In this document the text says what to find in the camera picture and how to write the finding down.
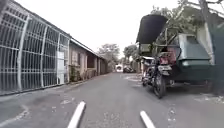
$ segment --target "white metal gate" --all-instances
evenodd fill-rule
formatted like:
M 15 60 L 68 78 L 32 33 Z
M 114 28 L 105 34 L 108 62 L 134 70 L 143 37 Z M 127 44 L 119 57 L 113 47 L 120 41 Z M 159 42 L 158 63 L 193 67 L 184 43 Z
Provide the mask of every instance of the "white metal gate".
M 0 95 L 68 82 L 69 40 L 61 30 L 8 2 L 0 14 Z

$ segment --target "concrete road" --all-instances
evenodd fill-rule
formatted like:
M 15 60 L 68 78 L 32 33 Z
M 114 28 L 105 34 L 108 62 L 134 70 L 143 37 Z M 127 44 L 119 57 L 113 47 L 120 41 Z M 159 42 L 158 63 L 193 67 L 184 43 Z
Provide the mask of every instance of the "concrete road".
M 81 128 L 144 128 L 141 110 L 157 128 L 223 128 L 223 98 L 193 90 L 175 88 L 158 100 L 135 74 L 111 73 L 79 86 L 1 97 L 0 128 L 66 128 L 82 100 Z

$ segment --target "tire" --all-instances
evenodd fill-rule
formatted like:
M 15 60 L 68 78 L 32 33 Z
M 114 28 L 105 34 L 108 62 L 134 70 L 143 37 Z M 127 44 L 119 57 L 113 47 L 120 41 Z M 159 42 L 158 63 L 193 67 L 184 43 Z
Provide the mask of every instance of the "tire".
M 159 99 L 166 94 L 166 81 L 160 73 L 158 73 L 155 78 L 153 90 Z

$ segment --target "white vehicle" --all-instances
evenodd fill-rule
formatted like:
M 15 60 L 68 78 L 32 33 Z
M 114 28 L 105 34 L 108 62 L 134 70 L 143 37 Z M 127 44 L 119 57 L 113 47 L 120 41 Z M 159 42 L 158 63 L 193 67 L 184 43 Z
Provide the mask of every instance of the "white vehicle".
M 115 66 L 115 70 L 116 70 L 116 72 L 123 72 L 123 65 L 120 65 L 120 64 L 118 64 L 118 65 L 116 65 Z

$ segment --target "alley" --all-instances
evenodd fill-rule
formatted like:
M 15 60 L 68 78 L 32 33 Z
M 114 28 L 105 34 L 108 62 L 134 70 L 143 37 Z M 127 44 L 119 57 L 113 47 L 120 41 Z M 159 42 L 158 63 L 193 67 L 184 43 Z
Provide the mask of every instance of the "alley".
M 66 128 L 80 101 L 86 102 L 81 128 L 144 128 L 139 112 L 157 128 L 221 128 L 219 97 L 168 91 L 158 100 L 136 74 L 110 73 L 78 85 L 0 98 L 0 128 Z

